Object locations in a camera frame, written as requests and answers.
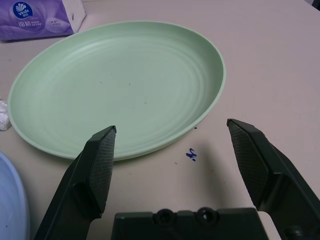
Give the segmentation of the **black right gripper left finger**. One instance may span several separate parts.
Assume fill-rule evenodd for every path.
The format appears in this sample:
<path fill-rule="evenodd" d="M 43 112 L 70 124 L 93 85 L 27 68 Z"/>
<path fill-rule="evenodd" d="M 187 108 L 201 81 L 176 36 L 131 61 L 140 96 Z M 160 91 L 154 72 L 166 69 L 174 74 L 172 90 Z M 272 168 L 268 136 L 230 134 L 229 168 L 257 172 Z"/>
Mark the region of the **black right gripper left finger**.
<path fill-rule="evenodd" d="M 117 129 L 95 133 L 65 171 L 35 234 L 36 240 L 85 240 L 106 208 Z"/>

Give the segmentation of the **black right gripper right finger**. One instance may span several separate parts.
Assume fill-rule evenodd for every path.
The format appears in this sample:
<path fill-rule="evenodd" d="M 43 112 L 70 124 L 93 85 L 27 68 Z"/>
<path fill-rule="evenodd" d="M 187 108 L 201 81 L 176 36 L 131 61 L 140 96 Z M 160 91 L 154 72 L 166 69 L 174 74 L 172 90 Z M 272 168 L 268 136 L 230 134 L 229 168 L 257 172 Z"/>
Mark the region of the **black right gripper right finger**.
<path fill-rule="evenodd" d="M 283 240 L 318 240 L 320 200 L 294 164 L 255 126 L 236 119 L 226 125 L 256 210 L 270 216 Z"/>

